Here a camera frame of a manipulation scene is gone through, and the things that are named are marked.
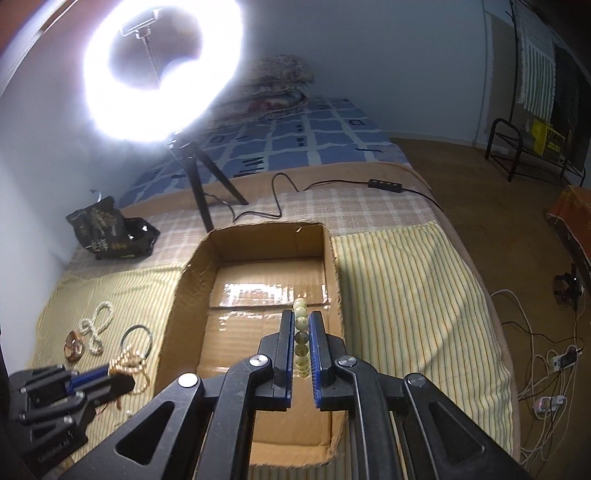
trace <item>yellow box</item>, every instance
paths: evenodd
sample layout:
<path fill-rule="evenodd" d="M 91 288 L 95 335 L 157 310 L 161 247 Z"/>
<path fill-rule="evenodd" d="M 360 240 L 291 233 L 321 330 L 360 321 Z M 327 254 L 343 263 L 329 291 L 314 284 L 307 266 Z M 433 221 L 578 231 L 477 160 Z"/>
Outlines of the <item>yellow box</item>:
<path fill-rule="evenodd" d="M 538 119 L 534 120 L 531 135 L 535 138 L 534 152 L 553 160 L 560 158 L 564 147 L 564 135 Z"/>

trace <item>ring light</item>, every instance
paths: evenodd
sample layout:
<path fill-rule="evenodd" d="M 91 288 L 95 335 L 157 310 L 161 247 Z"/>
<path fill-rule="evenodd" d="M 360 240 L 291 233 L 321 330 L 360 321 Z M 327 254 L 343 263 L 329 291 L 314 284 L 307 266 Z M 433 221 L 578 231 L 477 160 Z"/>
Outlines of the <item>ring light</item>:
<path fill-rule="evenodd" d="M 133 88 L 114 78 L 111 45 L 123 25 L 162 7 L 180 8 L 195 18 L 200 56 L 171 67 L 159 89 Z M 166 140 L 201 115 L 232 78 L 241 40 L 240 10 L 233 0 L 124 0 L 96 30 L 84 59 L 86 100 L 97 127 L 120 139 Z"/>

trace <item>black bracelet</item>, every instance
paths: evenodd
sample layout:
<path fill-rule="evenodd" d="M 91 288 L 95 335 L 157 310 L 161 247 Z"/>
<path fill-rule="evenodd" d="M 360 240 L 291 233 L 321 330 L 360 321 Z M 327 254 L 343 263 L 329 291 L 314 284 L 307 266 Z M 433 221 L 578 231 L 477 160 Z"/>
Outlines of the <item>black bracelet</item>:
<path fill-rule="evenodd" d="M 148 349 L 146 350 L 146 353 L 143 354 L 142 358 L 144 360 L 146 360 L 148 358 L 148 356 L 150 355 L 150 352 L 152 351 L 152 344 L 154 343 L 154 338 L 152 337 L 152 331 L 150 331 L 150 329 L 148 327 L 146 327 L 146 325 L 141 325 L 141 324 L 137 324 L 137 325 L 133 325 L 131 327 L 129 327 L 127 329 L 127 331 L 123 334 L 123 337 L 121 337 L 121 351 L 123 351 L 123 344 L 125 343 L 125 339 L 128 337 L 128 335 L 133 332 L 134 330 L 137 329 L 142 329 L 145 330 L 146 333 L 148 334 L 148 337 L 150 338 L 150 344 L 148 345 Z"/>

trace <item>cardboard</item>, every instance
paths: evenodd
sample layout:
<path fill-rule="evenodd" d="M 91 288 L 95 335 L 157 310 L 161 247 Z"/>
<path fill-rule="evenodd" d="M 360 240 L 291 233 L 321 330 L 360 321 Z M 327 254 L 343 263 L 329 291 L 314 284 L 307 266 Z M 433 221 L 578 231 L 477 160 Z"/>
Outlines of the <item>cardboard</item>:
<path fill-rule="evenodd" d="M 326 331 L 343 337 L 335 257 L 318 223 L 260 223 L 212 231 L 179 282 L 160 354 L 155 393 L 185 372 L 224 373 L 279 330 L 281 312 L 304 297 Z M 311 377 L 294 372 L 287 412 L 257 412 L 251 465 L 328 463 L 343 433 L 343 412 L 314 406 Z"/>

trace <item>bed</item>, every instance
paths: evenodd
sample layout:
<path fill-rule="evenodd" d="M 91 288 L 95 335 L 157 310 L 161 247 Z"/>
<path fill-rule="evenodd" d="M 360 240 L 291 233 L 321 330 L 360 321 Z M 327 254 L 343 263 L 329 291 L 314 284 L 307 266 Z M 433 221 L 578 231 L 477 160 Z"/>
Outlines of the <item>bed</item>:
<path fill-rule="evenodd" d="M 326 142 L 319 141 L 325 137 Z M 376 178 L 432 197 L 402 151 L 349 100 L 318 100 L 307 112 L 226 129 L 201 142 L 233 178 L 252 210 L 277 211 L 271 191 L 277 170 L 288 173 L 299 190 L 327 179 Z M 232 201 L 219 183 L 211 183 L 211 179 L 207 183 L 207 193 Z M 517 389 L 511 357 L 491 298 L 444 213 L 412 192 L 393 194 L 338 183 L 295 192 L 285 179 L 278 179 L 275 186 L 283 209 L 281 221 L 321 222 L 330 231 L 342 289 L 345 339 L 351 353 L 390 375 L 426 374 L 519 459 Z M 227 206 L 210 200 L 215 227 L 231 225 Z M 59 351 L 62 333 L 75 327 L 72 317 L 83 309 L 83 302 L 78 302 L 65 313 L 70 308 L 64 302 L 68 295 L 73 298 L 78 292 L 78 298 L 96 302 L 96 292 L 105 288 L 122 297 L 125 288 L 131 288 L 135 306 L 140 308 L 122 305 L 129 321 L 134 321 L 134 315 L 141 320 L 142 312 L 154 316 L 150 299 L 157 296 L 163 299 L 162 305 L 172 301 L 176 282 L 206 236 L 193 194 L 174 161 L 143 175 L 119 203 L 125 216 L 146 218 L 161 231 L 154 254 L 142 260 L 97 262 L 79 248 L 41 316 L 35 366 L 63 361 Z M 256 216 L 239 220 L 264 221 L 269 220 Z M 152 278 L 158 289 L 155 293 L 142 290 L 150 285 L 142 275 Z M 167 307 L 159 308 L 152 326 L 156 359 L 167 321 Z M 105 333 L 105 342 L 111 339 L 115 344 L 122 331 L 123 325 L 112 326 Z M 94 366 L 92 360 L 85 359 L 89 363 L 81 367 Z M 157 375 L 157 364 L 157 360 L 150 364 L 151 375 Z M 149 388 L 132 397 L 124 411 L 137 411 L 154 394 Z M 121 411 L 107 408 L 89 427 L 89 444 L 79 451 L 78 458 L 122 421 Z M 330 462 L 302 469 L 306 477 L 350 477 L 345 444 L 339 444 Z M 282 478 L 288 467 L 265 466 L 253 447 L 253 478 Z"/>
<path fill-rule="evenodd" d="M 402 150 L 349 99 L 315 97 L 301 113 L 220 129 L 201 136 L 198 143 L 230 179 L 342 161 L 408 164 Z M 215 180 L 203 167 L 199 173 L 204 183 Z M 119 206 L 187 188 L 189 180 L 171 158 L 143 174 Z"/>

